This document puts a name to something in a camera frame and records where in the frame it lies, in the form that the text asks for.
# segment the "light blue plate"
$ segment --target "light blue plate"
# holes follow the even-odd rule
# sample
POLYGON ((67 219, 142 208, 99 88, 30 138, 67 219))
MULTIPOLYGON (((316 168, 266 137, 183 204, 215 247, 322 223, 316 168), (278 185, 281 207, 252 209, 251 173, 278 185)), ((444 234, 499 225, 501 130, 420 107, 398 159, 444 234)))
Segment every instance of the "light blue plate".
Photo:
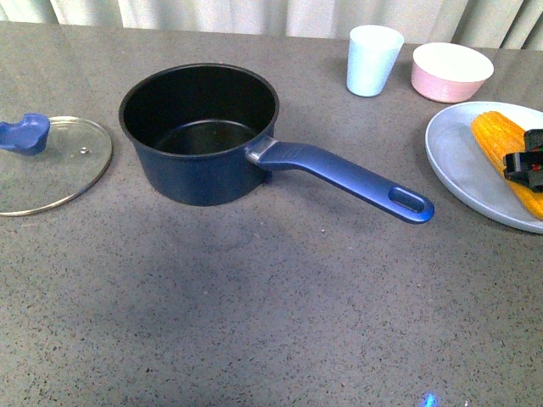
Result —
POLYGON ((473 137, 471 122, 490 110, 525 130, 543 128, 543 113, 537 110, 498 102, 459 103, 441 110, 428 123, 428 160, 439 180, 470 208, 504 225, 543 233, 543 221, 522 205, 473 137))

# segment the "curtain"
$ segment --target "curtain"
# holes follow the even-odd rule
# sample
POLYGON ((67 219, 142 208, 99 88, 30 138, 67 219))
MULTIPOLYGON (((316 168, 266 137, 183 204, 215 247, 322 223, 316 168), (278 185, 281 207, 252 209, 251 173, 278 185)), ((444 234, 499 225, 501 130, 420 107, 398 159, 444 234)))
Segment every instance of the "curtain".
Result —
POLYGON ((0 0, 0 20, 348 38, 387 25, 406 42, 543 50, 543 0, 0 0))

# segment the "saucepan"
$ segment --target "saucepan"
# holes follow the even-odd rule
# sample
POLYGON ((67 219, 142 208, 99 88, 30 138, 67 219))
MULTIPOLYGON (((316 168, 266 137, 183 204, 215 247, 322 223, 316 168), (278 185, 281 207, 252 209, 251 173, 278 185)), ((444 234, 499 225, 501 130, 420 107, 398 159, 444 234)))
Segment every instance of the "saucepan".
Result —
POLYGON ((269 171, 303 170, 409 223, 434 215, 424 196, 322 148, 279 142, 279 98, 260 75, 227 64, 190 64, 136 84, 119 120, 143 172, 161 194, 209 206, 241 198, 269 171))

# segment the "corn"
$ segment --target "corn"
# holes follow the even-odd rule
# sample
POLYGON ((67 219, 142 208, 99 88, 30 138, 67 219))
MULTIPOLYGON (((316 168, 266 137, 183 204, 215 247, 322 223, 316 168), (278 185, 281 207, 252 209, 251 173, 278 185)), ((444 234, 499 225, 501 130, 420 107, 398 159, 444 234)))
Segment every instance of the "corn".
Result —
MULTIPOLYGON (((524 129, 499 112, 486 112, 475 118, 471 125, 475 140, 486 157, 503 176, 506 154, 524 151, 524 129)), ((543 193, 532 192, 520 184, 503 180, 515 192, 524 207, 543 220, 543 193)))

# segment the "light blue cup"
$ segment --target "light blue cup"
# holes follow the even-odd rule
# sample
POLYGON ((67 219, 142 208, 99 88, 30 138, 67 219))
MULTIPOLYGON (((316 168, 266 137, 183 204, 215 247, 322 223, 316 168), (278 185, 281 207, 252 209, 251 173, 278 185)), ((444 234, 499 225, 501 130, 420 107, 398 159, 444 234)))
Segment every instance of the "light blue cup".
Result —
POLYGON ((404 37, 381 25, 361 25, 350 32, 347 88, 358 96, 376 96, 389 79, 404 37))

